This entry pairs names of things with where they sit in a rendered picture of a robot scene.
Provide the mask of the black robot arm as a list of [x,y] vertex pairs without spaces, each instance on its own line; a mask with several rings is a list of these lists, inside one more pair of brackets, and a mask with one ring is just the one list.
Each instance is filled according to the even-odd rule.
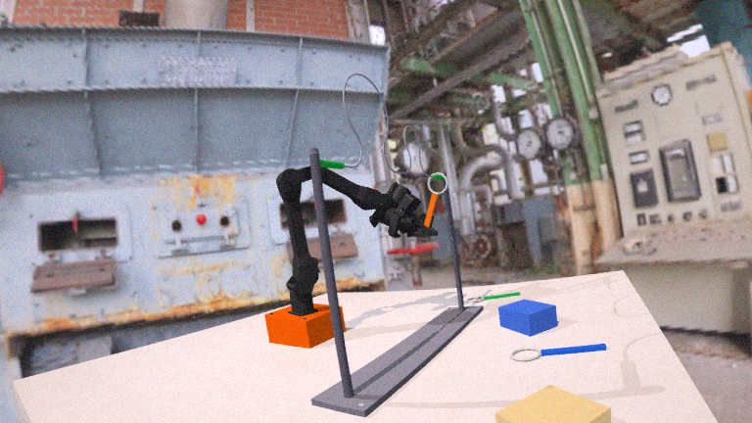
[[[391,185],[386,194],[378,190],[357,185],[336,172],[321,168],[322,183],[348,196],[361,209],[376,210],[369,221],[375,228],[380,222],[387,226],[387,218],[391,210],[398,214],[414,213],[420,206],[420,199],[411,194],[410,190],[397,182]],[[318,309],[313,308],[312,291],[318,281],[318,260],[310,255],[304,229],[300,206],[302,182],[311,180],[310,165],[286,168],[276,178],[276,184],[285,206],[289,235],[293,246],[292,277],[286,285],[290,291],[291,311],[287,313],[297,316],[313,314]],[[382,205],[383,204],[383,205]]]

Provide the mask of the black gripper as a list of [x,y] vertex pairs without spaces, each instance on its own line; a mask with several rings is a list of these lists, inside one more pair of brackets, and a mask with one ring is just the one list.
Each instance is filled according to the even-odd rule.
[[398,232],[407,234],[407,237],[415,236],[437,236],[438,231],[432,227],[434,216],[432,215],[430,226],[424,225],[427,214],[423,213],[420,218],[415,213],[398,214],[391,210],[387,223],[389,225],[388,233],[393,238],[400,238]]

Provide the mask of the blue handle with grey loop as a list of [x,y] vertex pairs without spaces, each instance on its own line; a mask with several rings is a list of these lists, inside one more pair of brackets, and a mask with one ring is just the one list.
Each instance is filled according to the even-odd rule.
[[[525,358],[525,357],[519,358],[519,357],[514,356],[514,354],[516,354],[517,352],[521,352],[525,350],[536,351],[538,352],[538,354],[530,358]],[[606,350],[607,349],[606,349],[605,344],[599,344],[599,345],[594,344],[594,345],[587,345],[587,346],[580,346],[580,347],[575,346],[575,347],[568,347],[568,348],[561,348],[561,349],[555,348],[555,349],[547,349],[547,350],[540,350],[534,347],[531,347],[531,348],[525,347],[525,348],[517,349],[513,351],[510,357],[518,361],[530,361],[533,359],[537,359],[539,356],[554,355],[554,354],[560,355],[560,354],[566,354],[566,353],[585,353],[585,352],[590,353],[590,352],[606,351]]]

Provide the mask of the blue box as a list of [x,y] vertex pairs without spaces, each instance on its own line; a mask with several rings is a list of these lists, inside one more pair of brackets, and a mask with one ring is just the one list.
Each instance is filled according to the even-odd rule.
[[557,327],[556,305],[521,300],[498,308],[500,327],[529,337]]

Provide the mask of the orange handle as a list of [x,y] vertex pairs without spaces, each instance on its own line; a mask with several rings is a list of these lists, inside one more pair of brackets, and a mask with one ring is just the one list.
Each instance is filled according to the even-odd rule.
[[446,180],[446,188],[445,188],[445,189],[444,189],[444,190],[443,190],[442,192],[439,192],[439,193],[437,193],[437,192],[433,192],[433,190],[431,189],[431,184],[430,184],[430,183],[431,183],[431,178],[432,178],[432,177],[430,177],[430,178],[429,178],[429,182],[428,182],[428,185],[429,185],[429,189],[431,190],[432,196],[431,196],[431,200],[430,200],[430,206],[429,206],[429,209],[428,209],[428,213],[427,213],[427,216],[426,216],[426,219],[425,219],[425,222],[424,222],[424,225],[425,225],[426,227],[429,227],[429,226],[430,226],[431,218],[432,218],[432,215],[433,215],[433,211],[434,211],[434,207],[435,207],[435,203],[436,203],[436,200],[437,200],[437,197],[438,197],[438,195],[440,195],[440,194],[443,194],[443,193],[444,193],[444,191],[445,191],[445,190],[447,189],[447,187],[448,187],[448,181],[447,181],[447,177],[446,177],[446,176],[445,176],[444,174],[442,174],[442,173],[439,173],[439,172],[436,172],[436,173],[433,173],[433,174],[432,174],[432,176],[433,176],[434,174],[436,174],[436,175],[437,175],[437,174],[438,174],[438,175],[441,175],[441,176],[442,176],[442,177],[443,177],[443,178],[444,178],[444,179]]

